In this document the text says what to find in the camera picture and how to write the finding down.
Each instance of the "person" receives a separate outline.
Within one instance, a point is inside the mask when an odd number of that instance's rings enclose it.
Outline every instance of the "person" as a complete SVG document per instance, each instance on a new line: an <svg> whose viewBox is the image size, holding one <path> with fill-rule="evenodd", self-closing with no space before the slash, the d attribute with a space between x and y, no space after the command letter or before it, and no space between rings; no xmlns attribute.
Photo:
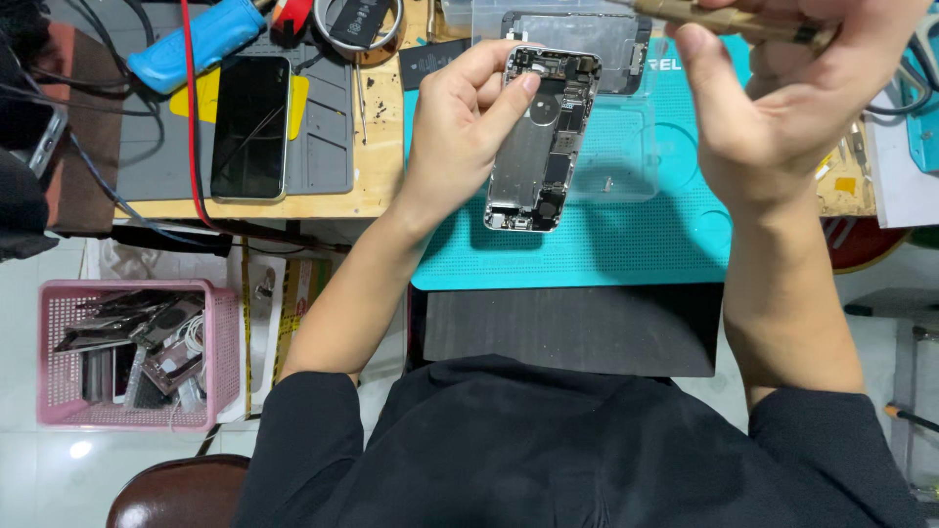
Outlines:
<svg viewBox="0 0 939 528"><path fill-rule="evenodd" d="M701 171L733 219L724 321L749 435L663 382L486 355L404 376L362 448L359 374L430 235L486 180L539 86L526 74L501 88L516 43L484 41L422 82L407 177L302 320L233 525L924 525L864 395L812 174L929 1L748 3L843 21L818 58L753 42L746 91L715 35L668 29Z"/></svg>

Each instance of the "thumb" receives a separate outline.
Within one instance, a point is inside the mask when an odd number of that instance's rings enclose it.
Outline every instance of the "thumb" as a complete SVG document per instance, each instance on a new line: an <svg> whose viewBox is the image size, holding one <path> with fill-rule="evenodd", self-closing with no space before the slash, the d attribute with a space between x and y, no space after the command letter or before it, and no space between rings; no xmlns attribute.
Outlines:
<svg viewBox="0 0 939 528"><path fill-rule="evenodd" d="M534 73L518 76L502 89L485 115L476 122L480 140L492 147L493 152L499 149L512 127L525 115L540 85L541 77Z"/></svg>
<svg viewBox="0 0 939 528"><path fill-rule="evenodd" d="M704 138L719 143L731 140L731 130L746 133L753 102L737 80L724 43L703 26L687 23L675 32L675 45L691 84Z"/></svg>

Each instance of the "chair backrest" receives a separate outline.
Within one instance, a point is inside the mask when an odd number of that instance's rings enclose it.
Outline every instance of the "chair backrest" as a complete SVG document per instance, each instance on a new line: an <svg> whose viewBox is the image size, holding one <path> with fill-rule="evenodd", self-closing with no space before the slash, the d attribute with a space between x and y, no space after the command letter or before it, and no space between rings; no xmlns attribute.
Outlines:
<svg viewBox="0 0 939 528"><path fill-rule="evenodd" d="M147 468L117 494L106 526L228 526L250 461L240 455L208 455Z"/></svg>

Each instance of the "hand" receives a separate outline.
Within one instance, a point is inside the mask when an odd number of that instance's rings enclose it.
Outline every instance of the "hand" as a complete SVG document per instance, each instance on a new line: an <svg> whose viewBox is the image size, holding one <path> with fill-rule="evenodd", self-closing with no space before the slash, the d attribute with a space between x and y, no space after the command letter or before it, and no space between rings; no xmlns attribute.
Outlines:
<svg viewBox="0 0 939 528"><path fill-rule="evenodd" d="M732 0L700 0L723 8ZM749 222L793 203L814 210L814 169L890 81L930 0L746 0L751 12L843 21L815 58L805 46L753 41L747 91L720 40L669 27L694 93L701 172L732 216Z"/></svg>
<svg viewBox="0 0 939 528"><path fill-rule="evenodd" d="M486 40L421 82L408 174L393 207L420 235L469 200L496 152L531 105L541 79L526 73L502 88L515 40Z"/></svg>

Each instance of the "black sleeve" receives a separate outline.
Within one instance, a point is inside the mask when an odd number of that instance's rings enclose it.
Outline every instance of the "black sleeve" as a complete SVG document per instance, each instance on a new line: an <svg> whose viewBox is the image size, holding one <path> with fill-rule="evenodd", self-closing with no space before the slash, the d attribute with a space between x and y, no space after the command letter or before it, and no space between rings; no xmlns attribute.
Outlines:
<svg viewBox="0 0 939 528"><path fill-rule="evenodd" d="M778 389L750 415L750 438L817 479L878 526L925 526L866 395Z"/></svg>
<svg viewBox="0 0 939 528"><path fill-rule="evenodd" d="M232 526L308 521L361 455L359 395L349 376L288 376L264 402Z"/></svg>

